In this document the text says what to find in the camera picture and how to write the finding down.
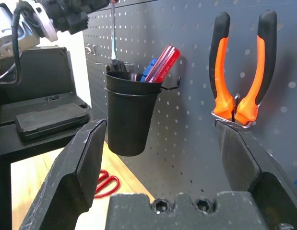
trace wooden surface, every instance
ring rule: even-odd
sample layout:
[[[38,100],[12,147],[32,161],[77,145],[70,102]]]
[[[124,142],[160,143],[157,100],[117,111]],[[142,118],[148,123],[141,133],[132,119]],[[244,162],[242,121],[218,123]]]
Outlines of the wooden surface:
[[[17,230],[42,185],[53,161],[62,149],[13,163],[12,171],[12,219],[13,230]],[[101,169],[120,179],[117,193],[145,193],[151,201],[152,195],[132,174],[127,166],[104,144]],[[102,230],[105,228],[109,197],[95,199],[91,209],[79,216],[76,230]]]

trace pegboard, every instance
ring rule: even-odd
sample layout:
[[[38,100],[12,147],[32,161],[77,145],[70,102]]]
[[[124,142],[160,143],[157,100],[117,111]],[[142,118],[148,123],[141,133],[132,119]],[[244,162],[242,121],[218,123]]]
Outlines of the pegboard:
[[[181,76],[178,90],[163,91],[154,108],[144,153],[121,157],[156,197],[178,192],[214,198],[228,190],[213,127],[214,97],[209,83],[209,52],[214,20],[231,16],[225,76],[232,95],[244,97],[257,64],[258,17],[275,10],[277,58],[270,88],[250,127],[257,140],[297,180],[297,0],[157,0],[116,9],[118,58],[143,72],[168,44],[181,51],[164,86]],[[85,46],[95,44],[94,62],[110,62],[110,10],[90,15]],[[87,61],[95,118],[107,116],[106,67]]]

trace black plastic cup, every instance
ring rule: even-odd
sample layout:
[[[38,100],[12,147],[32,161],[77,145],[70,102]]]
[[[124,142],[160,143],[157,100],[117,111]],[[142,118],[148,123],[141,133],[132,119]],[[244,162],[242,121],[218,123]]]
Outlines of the black plastic cup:
[[[144,151],[161,92],[161,83],[139,82],[141,78],[137,73],[107,73],[108,146],[120,156],[137,156]]]

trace pliers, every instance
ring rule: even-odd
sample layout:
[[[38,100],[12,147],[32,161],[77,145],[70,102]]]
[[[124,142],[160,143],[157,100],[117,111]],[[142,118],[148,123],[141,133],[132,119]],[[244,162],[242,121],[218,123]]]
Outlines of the pliers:
[[[268,10],[259,17],[256,74],[249,93],[238,106],[229,94],[224,78],[229,26],[228,13],[223,12],[216,17],[209,56],[209,77],[215,99],[215,109],[212,114],[243,127],[249,127],[256,120],[258,107],[273,76],[276,61],[277,15],[274,11]]]

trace red scissors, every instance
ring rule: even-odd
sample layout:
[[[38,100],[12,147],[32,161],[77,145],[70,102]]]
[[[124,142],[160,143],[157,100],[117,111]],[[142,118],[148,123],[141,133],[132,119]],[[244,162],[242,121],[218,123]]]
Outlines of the red scissors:
[[[102,175],[98,178],[99,185],[97,186],[96,191],[95,191],[95,196],[94,196],[95,199],[100,199],[100,198],[103,198],[110,194],[115,193],[119,189],[119,186],[120,186],[119,179],[116,176],[109,176],[109,173],[106,170],[102,170],[102,169],[100,170],[100,174],[102,174]],[[116,185],[113,189],[111,189],[110,191],[103,193],[103,194],[97,194],[103,188],[105,188],[109,184],[111,184],[112,181],[116,182]]]

